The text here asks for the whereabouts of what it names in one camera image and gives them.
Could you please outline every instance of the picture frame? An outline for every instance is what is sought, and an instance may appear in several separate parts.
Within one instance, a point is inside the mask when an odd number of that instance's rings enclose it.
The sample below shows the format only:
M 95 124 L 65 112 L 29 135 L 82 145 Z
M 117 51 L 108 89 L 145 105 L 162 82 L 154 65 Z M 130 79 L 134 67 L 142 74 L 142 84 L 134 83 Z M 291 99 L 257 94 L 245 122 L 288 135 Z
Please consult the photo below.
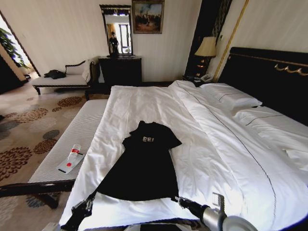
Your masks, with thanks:
M 135 34 L 161 34 L 165 0 L 132 0 Z

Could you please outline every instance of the plastic bottle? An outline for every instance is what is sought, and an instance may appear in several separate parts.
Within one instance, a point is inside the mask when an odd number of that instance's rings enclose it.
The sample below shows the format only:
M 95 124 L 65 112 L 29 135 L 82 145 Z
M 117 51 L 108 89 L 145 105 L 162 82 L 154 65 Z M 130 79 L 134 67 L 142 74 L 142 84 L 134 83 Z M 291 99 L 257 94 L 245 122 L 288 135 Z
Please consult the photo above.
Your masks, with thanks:
M 75 161 L 77 158 L 77 155 L 80 151 L 81 145 L 80 144 L 74 144 L 74 146 L 72 147 L 71 153 L 68 155 L 67 158 L 67 167 L 71 167 L 75 165 Z

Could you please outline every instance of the striped bench cushion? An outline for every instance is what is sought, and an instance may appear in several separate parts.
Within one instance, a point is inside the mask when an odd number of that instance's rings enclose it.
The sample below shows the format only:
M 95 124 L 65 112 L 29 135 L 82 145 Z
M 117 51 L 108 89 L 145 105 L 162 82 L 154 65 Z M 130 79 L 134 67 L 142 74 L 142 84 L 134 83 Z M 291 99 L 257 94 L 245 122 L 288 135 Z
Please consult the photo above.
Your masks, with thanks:
M 90 100 L 83 105 L 63 135 L 39 165 L 29 183 L 76 179 L 82 161 L 68 174 L 59 171 L 57 166 L 68 157 L 71 148 L 76 143 L 81 145 L 81 153 L 87 153 L 102 119 L 106 104 L 107 100 Z

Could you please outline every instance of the green leaves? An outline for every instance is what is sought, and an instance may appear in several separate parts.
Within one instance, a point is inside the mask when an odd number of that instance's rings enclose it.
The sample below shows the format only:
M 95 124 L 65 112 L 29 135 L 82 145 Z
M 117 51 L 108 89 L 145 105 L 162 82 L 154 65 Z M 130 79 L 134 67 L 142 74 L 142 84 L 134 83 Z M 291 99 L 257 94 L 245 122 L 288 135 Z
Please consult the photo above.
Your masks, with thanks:
M 25 62 L 22 58 L 22 56 L 17 52 L 16 47 L 14 46 L 15 43 L 9 39 L 8 36 L 11 36 L 12 34 L 10 32 L 7 32 L 6 30 L 0 28 L 0 43 L 6 50 L 6 52 L 9 54 L 9 56 L 12 58 L 12 60 L 16 63 L 18 67 L 23 66 L 25 68 L 28 68 L 25 65 Z M 20 59 L 19 63 L 17 63 L 14 58 L 18 57 Z

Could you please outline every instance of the gold headboard trim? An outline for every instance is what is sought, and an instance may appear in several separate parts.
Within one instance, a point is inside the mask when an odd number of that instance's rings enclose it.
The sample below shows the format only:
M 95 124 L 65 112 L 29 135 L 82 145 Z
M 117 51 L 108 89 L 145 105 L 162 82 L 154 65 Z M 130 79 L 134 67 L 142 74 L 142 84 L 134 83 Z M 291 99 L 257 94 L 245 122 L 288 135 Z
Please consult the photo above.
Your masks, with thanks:
M 279 68 L 278 64 L 276 64 L 276 65 L 275 65 L 275 69 L 276 69 L 277 71 L 286 71 L 286 72 L 288 72 L 288 73 L 298 73 L 298 74 L 300 74 L 301 76 L 308 76 L 308 73 L 303 73 L 303 72 L 302 72 L 302 68 L 299 68 L 299 69 L 297 69 L 297 70 L 292 71 L 292 70 L 289 69 L 289 66 L 286 66 L 286 67 L 284 67 L 284 68 Z
M 230 53 L 230 55 L 237 55 L 237 56 L 248 57 L 248 58 L 253 58 L 253 59 L 261 59 L 261 60 L 272 61 L 272 62 L 281 63 L 281 64 L 290 64 L 290 65 L 296 65 L 296 66 L 301 66 L 301 67 L 308 67 L 308 64 L 293 63 L 293 62 L 288 62 L 288 61 L 283 61 L 283 60 L 268 59 L 268 58 L 250 56 L 250 55 L 245 55 L 245 54 Z

